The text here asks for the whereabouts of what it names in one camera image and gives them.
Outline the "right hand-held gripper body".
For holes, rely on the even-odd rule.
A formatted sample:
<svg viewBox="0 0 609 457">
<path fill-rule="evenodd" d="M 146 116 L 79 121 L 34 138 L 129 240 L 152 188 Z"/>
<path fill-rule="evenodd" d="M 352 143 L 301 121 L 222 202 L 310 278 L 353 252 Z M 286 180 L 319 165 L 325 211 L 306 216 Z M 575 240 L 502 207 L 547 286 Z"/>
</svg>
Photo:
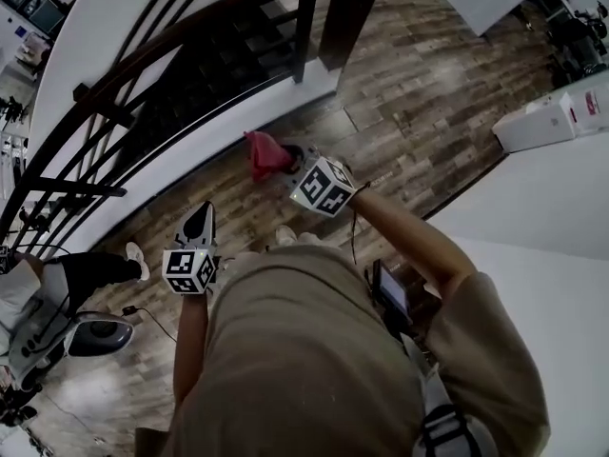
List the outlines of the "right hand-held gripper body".
<svg viewBox="0 0 609 457">
<path fill-rule="evenodd" d="M 356 187 L 345 167 L 337 160 L 322 156 L 303 167 L 298 185 L 286 185 L 289 198 L 305 209 L 334 218 L 347 205 Z"/>
</svg>

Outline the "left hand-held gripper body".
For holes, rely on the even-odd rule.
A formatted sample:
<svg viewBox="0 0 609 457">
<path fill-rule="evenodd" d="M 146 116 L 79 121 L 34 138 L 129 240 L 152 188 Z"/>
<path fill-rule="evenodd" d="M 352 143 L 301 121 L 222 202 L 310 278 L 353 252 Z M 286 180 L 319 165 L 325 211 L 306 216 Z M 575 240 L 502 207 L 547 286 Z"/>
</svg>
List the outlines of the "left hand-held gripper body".
<svg viewBox="0 0 609 457">
<path fill-rule="evenodd" d="M 174 240 L 163 252 L 162 276 L 172 292 L 180 295 L 205 295 L 216 280 L 220 257 L 218 244 L 186 244 Z"/>
</svg>

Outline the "pink cloth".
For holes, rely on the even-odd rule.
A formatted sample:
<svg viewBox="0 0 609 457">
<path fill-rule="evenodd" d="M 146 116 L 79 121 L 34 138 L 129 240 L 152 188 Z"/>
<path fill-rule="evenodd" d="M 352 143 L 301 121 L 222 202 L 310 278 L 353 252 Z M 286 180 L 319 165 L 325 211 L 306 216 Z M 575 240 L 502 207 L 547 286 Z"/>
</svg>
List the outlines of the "pink cloth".
<svg viewBox="0 0 609 457">
<path fill-rule="evenodd" d="M 249 144 L 248 158 L 254 182 L 290 170 L 294 165 L 294 157 L 268 133 L 253 130 L 245 132 L 244 137 Z"/>
</svg>

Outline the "dark wooden railing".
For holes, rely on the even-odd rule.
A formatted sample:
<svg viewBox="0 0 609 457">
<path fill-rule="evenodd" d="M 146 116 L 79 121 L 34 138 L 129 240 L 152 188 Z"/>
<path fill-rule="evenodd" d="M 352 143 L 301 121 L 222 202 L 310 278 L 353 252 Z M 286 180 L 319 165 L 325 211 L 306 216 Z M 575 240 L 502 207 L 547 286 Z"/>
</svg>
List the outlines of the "dark wooden railing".
<svg viewBox="0 0 609 457">
<path fill-rule="evenodd" d="M 0 246 L 49 258 L 95 246 L 147 203 L 241 141 L 244 133 L 332 93 L 339 73 L 313 48 L 312 25 L 304 77 L 276 77 L 220 106 L 167 139 L 144 158 L 118 165 L 124 136 L 153 84 L 180 47 L 247 8 L 278 1 L 220 0 L 132 52 L 94 85 L 80 86 L 74 105 L 26 163 L 0 215 Z"/>
</svg>

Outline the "person's right forearm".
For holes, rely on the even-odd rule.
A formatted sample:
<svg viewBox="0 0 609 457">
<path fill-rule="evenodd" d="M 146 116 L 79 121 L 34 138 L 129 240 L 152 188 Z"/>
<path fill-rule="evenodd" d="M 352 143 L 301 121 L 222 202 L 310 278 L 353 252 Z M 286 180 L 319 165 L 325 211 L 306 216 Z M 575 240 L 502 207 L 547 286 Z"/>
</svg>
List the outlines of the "person's right forearm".
<svg viewBox="0 0 609 457">
<path fill-rule="evenodd" d="M 372 189 L 362 189 L 349 206 L 406 259 L 445 300 L 477 269 L 449 237 Z"/>
</svg>

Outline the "person's left forearm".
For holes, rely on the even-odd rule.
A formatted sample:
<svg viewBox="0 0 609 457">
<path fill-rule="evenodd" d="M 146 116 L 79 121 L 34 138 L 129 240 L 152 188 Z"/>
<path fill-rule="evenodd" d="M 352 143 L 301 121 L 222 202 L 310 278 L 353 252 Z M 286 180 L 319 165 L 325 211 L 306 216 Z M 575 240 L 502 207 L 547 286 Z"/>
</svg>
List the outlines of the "person's left forearm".
<svg viewBox="0 0 609 457">
<path fill-rule="evenodd" d="M 185 401 L 203 370 L 207 324 L 208 307 L 205 295 L 184 296 L 173 369 L 175 410 Z"/>
</svg>

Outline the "dark wooden staircase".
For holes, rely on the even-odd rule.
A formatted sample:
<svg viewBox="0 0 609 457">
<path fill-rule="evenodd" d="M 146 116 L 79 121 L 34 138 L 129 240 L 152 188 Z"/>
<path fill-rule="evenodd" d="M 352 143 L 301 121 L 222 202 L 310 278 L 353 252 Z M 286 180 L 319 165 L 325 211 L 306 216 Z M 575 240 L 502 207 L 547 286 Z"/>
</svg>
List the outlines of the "dark wooden staircase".
<svg viewBox="0 0 609 457">
<path fill-rule="evenodd" d="M 153 84 L 116 163 L 130 165 L 220 106 L 271 79 L 304 77 L 316 0 L 247 8 L 183 44 Z"/>
</svg>

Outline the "black waist device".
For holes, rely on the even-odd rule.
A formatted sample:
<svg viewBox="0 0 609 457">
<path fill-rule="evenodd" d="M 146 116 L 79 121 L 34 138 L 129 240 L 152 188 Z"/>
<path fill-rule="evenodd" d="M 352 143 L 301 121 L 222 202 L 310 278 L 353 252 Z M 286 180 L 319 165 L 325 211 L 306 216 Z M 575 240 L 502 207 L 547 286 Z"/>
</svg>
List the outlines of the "black waist device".
<svg viewBox="0 0 609 457">
<path fill-rule="evenodd" d="M 412 325 L 405 287 L 391 274 L 380 260 L 375 260 L 368 279 L 372 301 L 389 333 L 397 340 L 408 335 Z"/>
</svg>

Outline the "person's khaki shirt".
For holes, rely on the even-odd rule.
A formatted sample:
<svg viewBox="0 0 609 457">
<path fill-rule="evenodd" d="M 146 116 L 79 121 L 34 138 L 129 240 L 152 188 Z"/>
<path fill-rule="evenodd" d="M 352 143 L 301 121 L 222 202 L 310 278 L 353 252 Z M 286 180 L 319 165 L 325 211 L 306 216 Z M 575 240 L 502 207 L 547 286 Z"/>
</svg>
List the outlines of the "person's khaki shirt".
<svg viewBox="0 0 609 457">
<path fill-rule="evenodd" d="M 450 401 L 489 430 L 499 457 L 539 457 L 550 434 L 537 367 L 492 280 L 468 275 L 426 346 Z M 425 416 L 419 370 L 334 248 L 256 254 L 209 318 L 203 370 L 135 457 L 411 457 Z"/>
</svg>

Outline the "white appliance with red label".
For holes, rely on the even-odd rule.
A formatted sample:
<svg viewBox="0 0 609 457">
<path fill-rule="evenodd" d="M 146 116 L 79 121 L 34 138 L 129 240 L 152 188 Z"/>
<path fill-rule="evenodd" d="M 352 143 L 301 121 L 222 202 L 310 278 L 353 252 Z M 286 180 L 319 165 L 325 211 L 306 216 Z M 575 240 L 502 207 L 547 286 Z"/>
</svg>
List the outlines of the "white appliance with red label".
<svg viewBox="0 0 609 457">
<path fill-rule="evenodd" d="M 609 85 L 531 102 L 504 115 L 492 131 L 508 153 L 609 131 Z"/>
</svg>

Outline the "black office chair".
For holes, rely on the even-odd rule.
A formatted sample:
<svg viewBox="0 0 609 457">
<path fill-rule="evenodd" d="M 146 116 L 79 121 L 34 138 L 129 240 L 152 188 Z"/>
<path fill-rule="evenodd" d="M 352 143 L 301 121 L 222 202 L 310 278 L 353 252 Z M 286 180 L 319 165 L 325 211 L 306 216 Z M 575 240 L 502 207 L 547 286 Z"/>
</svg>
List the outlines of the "black office chair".
<svg viewBox="0 0 609 457">
<path fill-rule="evenodd" d="M 609 69 L 609 9 L 600 1 L 592 10 L 558 10 L 547 19 L 550 42 L 562 55 L 560 66 L 571 81 Z"/>
</svg>

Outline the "brown wooden newel post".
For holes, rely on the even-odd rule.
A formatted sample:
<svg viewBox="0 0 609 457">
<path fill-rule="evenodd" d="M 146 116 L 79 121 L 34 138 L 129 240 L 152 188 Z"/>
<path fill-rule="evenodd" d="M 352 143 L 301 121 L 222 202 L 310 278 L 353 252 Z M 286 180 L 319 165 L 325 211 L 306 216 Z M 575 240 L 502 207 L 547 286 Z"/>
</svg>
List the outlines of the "brown wooden newel post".
<svg viewBox="0 0 609 457">
<path fill-rule="evenodd" d="M 374 3 L 375 0 L 330 0 L 318 52 L 328 70 L 346 65 Z"/>
</svg>

